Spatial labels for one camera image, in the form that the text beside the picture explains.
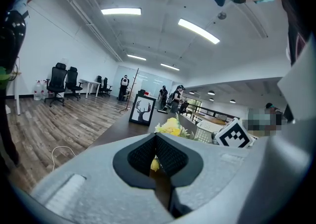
railing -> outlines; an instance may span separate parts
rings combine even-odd
[[[219,111],[214,111],[214,110],[210,110],[210,109],[207,109],[207,108],[204,108],[204,107],[201,107],[201,106],[197,106],[197,105],[194,105],[194,104],[189,104],[189,106],[187,107],[187,112],[184,113],[183,115],[187,116],[188,118],[191,119],[192,122],[194,122],[195,124],[197,124],[198,122],[202,121],[203,119],[197,117],[196,115],[192,114],[192,113],[199,113],[201,114],[201,116],[204,115],[208,115],[208,116],[211,116],[213,118],[217,118],[218,115],[223,115],[223,116],[226,116],[226,122],[230,122],[231,120],[233,120],[234,118],[238,118],[239,117],[236,117],[236,116],[232,116],[232,115],[229,115],[229,114],[226,114],[226,113],[222,113],[222,112],[219,112]]]

dark tabletop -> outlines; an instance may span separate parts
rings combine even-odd
[[[99,146],[142,134],[153,133],[158,123],[160,123],[160,125],[163,125],[167,121],[167,119],[175,118],[176,116],[174,113],[164,114],[154,109],[152,121],[150,123],[150,126],[148,127],[137,123],[129,122],[128,120],[130,113],[131,110],[126,112],[113,125],[111,125],[99,138],[97,138],[89,147]],[[180,124],[185,129],[187,129],[187,132],[189,134],[191,132],[193,132],[194,134],[197,132],[198,127],[182,115],[179,115],[179,120]]]

fluorescent light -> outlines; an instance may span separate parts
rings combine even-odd
[[[219,39],[214,37],[212,34],[208,33],[207,31],[203,30],[202,28],[200,28],[199,26],[196,26],[195,24],[192,24],[186,20],[183,20],[182,18],[180,19],[178,25],[181,25],[185,28],[188,28],[189,30],[205,37],[206,39],[208,39],[209,41],[213,42],[214,44],[219,43]]]
[[[138,56],[135,56],[135,55],[130,55],[130,54],[128,54],[127,56],[128,56],[128,57],[135,58],[135,59],[146,60],[145,58],[138,57]]]
[[[179,71],[179,70],[180,70],[180,69],[178,69],[178,68],[171,67],[171,66],[168,66],[168,65],[166,65],[166,64],[162,64],[162,63],[161,63],[161,66],[164,66],[164,67],[167,67],[167,68],[172,68],[172,69],[177,70],[177,71]]]
[[[140,8],[108,8],[101,10],[103,15],[114,15],[114,14],[131,14],[141,15],[142,10]]]

deer picture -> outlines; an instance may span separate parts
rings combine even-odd
[[[151,107],[151,105],[148,103],[148,110],[145,111],[145,108],[144,108],[144,111],[141,111],[141,109],[138,108],[139,105],[140,105],[140,102],[141,102],[141,100],[138,101],[138,102],[136,103],[136,106],[135,106],[135,109],[136,109],[137,112],[139,113],[139,115],[138,115],[138,121],[140,121],[140,122],[148,122],[147,120],[144,120],[144,119],[143,119],[143,115],[144,115],[144,113],[146,113],[146,112],[150,112],[151,109],[152,109],[152,107]]]

face mask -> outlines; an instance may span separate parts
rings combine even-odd
[[[254,1],[254,3],[270,2],[270,1],[274,1],[274,0],[256,0]]]

